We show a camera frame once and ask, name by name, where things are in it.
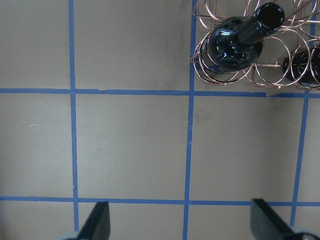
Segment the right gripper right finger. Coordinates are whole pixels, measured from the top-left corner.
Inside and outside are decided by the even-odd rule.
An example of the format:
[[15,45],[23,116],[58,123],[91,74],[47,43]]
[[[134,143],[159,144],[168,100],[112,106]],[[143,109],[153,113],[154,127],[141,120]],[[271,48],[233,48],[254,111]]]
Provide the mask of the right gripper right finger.
[[253,198],[250,206],[250,230],[256,240],[299,240],[283,219],[262,198]]

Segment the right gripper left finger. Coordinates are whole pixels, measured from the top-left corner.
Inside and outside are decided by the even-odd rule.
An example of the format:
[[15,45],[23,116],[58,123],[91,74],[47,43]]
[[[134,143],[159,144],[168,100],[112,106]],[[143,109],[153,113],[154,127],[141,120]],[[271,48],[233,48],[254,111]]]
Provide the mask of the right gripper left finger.
[[111,234],[110,209],[107,201],[97,202],[85,224],[76,236],[77,240],[108,240]]

